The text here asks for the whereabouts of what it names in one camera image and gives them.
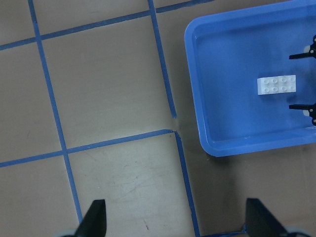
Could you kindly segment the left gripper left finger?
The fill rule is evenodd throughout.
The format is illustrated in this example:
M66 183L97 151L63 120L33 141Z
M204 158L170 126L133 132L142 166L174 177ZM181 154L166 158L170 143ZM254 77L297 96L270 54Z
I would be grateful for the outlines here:
M104 199L94 200L85 214L75 237L104 237L107 231L106 203Z

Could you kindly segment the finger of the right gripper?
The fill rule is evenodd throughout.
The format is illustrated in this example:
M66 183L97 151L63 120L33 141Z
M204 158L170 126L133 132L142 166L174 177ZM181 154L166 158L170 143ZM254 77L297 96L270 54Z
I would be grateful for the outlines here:
M313 36L313 43L305 47L303 53L293 54L289 56L290 60L316 58L316 36Z
M305 116L311 118L312 125L316 124L316 105L293 104L288 106L291 110L301 110Z

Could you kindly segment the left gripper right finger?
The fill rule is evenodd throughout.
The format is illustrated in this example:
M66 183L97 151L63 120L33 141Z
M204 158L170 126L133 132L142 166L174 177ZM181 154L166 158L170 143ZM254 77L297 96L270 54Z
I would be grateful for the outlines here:
M288 231L258 198L247 198L245 225L250 237L287 237Z

